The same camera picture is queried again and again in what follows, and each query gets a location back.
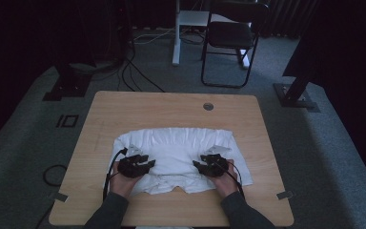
black chair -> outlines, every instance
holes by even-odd
[[[232,22],[212,21],[213,15],[216,14],[228,18]],[[258,37],[268,14],[269,7],[262,3],[240,2],[234,0],[212,1],[207,22],[206,38],[204,41],[203,52],[201,54],[201,59],[203,60],[201,68],[201,82],[203,84],[214,87],[242,88],[248,83]],[[236,50],[236,53],[208,52],[208,44],[216,48],[234,49]],[[238,55],[240,57],[239,63],[243,63],[243,58],[247,55],[250,49],[253,49],[253,52],[249,61],[250,64],[245,82],[243,84],[215,84],[204,80],[207,53]]]

person's right hand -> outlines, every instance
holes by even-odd
[[[227,173],[224,173],[221,177],[207,177],[210,181],[213,182],[215,185],[216,191],[218,194],[225,198],[231,193],[234,193],[237,191],[237,173],[234,171],[234,161],[232,159],[227,159],[228,161],[228,172],[234,176],[235,180],[233,180]]]
[[[121,197],[128,198],[132,192],[133,186],[143,176],[136,178],[124,177],[124,175],[119,174],[117,171],[118,163],[119,162],[116,161],[112,166],[112,172],[117,175],[112,177],[110,180],[110,191],[120,195]]]

chair seat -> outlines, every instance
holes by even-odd
[[[211,22],[209,43],[214,47],[249,50],[254,45],[254,34],[248,24]]]

wooden table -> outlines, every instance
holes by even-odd
[[[203,108],[212,103],[213,110]],[[54,225],[82,225],[102,203],[103,182],[114,140],[146,128],[196,127],[230,130],[247,161],[254,184],[244,187],[246,200],[276,226],[294,218],[257,99],[232,94],[160,94],[98,92],[76,144],[60,194],[51,210]],[[215,190],[186,194],[180,188],[160,195],[130,198],[125,226],[227,226]]]

round hole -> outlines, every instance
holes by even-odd
[[[207,111],[211,111],[214,108],[213,103],[204,103],[203,108]]]

